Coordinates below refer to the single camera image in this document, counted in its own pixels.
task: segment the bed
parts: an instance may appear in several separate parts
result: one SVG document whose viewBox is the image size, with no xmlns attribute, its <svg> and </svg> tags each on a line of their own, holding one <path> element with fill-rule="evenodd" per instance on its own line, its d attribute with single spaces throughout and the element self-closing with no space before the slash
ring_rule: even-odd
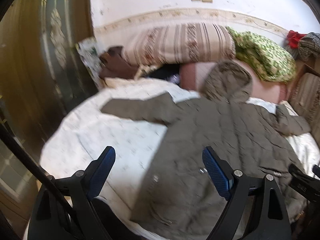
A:
<svg viewBox="0 0 320 240">
<path fill-rule="evenodd" d="M 167 128 L 160 124 L 102 114 L 100 108 L 112 98 L 147 99 L 167 91 L 178 102 L 200 95 L 156 79 L 135 82 L 110 79 L 107 83 L 112 88 L 101 90 L 64 118 L 59 129 L 45 144 L 40 165 L 55 178 L 68 177 L 77 170 L 85 169 L 106 146 L 114 147 L 116 162 L 98 198 L 105 201 L 135 234 L 152 240 L 164 239 L 131 222 L 129 217 L 144 174 Z M 250 98 L 247 103 L 263 106 L 271 113 L 276 108 L 276 104 L 259 98 Z M 291 115 L 296 115 L 286 101 L 281 103 L 285 104 Z M 303 163 L 306 174 L 313 176 L 312 166 L 320 161 L 320 151 L 313 137 L 306 133 L 287 137 L 287 140 Z"/>
</svg>

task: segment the striped pillow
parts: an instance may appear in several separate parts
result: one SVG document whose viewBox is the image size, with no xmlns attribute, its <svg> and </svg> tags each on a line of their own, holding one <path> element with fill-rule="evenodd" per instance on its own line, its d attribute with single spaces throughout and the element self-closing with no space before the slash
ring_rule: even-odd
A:
<svg viewBox="0 0 320 240">
<path fill-rule="evenodd" d="M 218 62 L 235 58 L 235 53 L 234 41 L 224 27 L 189 23 L 136 33 L 121 54 L 132 65 L 162 65 Z"/>
</svg>

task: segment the green patterned pillow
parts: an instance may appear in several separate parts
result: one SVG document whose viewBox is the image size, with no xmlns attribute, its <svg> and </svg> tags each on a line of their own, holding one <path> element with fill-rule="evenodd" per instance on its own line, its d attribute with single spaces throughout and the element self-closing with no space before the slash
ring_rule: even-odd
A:
<svg viewBox="0 0 320 240">
<path fill-rule="evenodd" d="M 248 63 L 261 79 L 287 82 L 295 77 L 295 60 L 274 41 L 252 32 L 226 29 L 235 41 L 236 58 Z"/>
</svg>

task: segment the metal screw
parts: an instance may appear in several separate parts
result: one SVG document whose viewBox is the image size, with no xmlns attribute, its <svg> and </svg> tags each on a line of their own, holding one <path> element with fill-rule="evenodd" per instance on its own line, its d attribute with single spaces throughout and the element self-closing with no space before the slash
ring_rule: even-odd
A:
<svg viewBox="0 0 320 240">
<path fill-rule="evenodd" d="M 241 177 L 243 175 L 242 171 L 240 170 L 235 170 L 234 171 L 234 174 L 237 176 L 237 177 Z"/>
<path fill-rule="evenodd" d="M 273 180 L 273 176 L 271 174 L 267 174 L 266 175 L 267 180 L 272 181 Z"/>
<path fill-rule="evenodd" d="M 77 177 L 81 177 L 81 176 L 84 175 L 84 171 L 83 170 L 79 170 L 79 171 L 76 171 L 75 174 L 76 174 Z"/>
</svg>

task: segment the black rod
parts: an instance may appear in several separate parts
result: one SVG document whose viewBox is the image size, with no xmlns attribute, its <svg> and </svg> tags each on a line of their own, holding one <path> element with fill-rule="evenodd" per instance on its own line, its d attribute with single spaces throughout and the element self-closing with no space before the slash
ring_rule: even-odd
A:
<svg viewBox="0 0 320 240">
<path fill-rule="evenodd" d="M 24 149 L 16 142 L 16 140 L 10 135 L 6 128 L 0 124 L 0 139 L 4 144 L 9 148 L 10 151 L 22 162 L 22 164 L 49 190 L 52 195 L 57 199 L 57 201 L 63 206 L 67 211 L 73 221 L 78 224 L 76 217 L 76 212 L 70 206 L 68 201 L 64 198 L 61 192 L 57 187 L 47 178 L 47 176 L 41 171 L 38 167 L 38 164 L 35 163 L 25 152 Z"/>
</svg>

